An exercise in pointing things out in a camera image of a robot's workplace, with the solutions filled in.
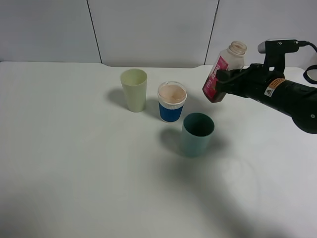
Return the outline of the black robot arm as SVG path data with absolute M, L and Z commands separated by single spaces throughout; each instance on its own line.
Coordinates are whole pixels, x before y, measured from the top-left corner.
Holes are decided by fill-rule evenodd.
M 262 64 L 246 69 L 218 70 L 218 92 L 251 98 L 292 118 L 310 134 L 317 132 L 317 89 L 284 78 L 282 72 Z

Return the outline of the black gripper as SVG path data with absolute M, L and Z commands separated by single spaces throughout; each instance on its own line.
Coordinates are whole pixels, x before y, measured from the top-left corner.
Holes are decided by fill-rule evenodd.
M 269 70 L 264 64 L 253 63 L 246 69 L 218 70 L 215 90 L 217 93 L 259 100 L 274 79 L 284 77 L 284 72 Z

